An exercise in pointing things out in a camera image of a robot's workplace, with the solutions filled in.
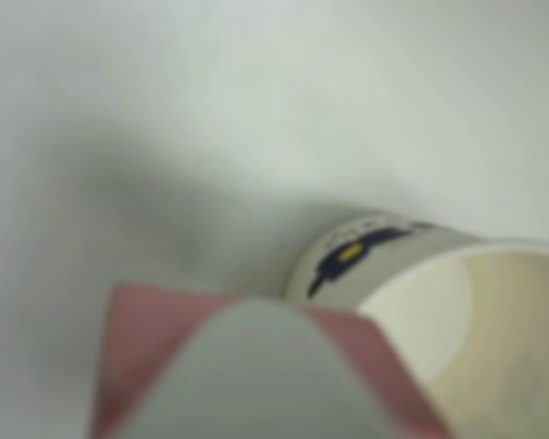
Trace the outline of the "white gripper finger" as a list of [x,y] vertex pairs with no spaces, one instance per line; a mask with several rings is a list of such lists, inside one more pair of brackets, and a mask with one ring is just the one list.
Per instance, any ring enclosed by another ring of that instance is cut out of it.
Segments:
[[175,353],[126,425],[129,438],[378,438],[369,396],[307,319],[236,305]]

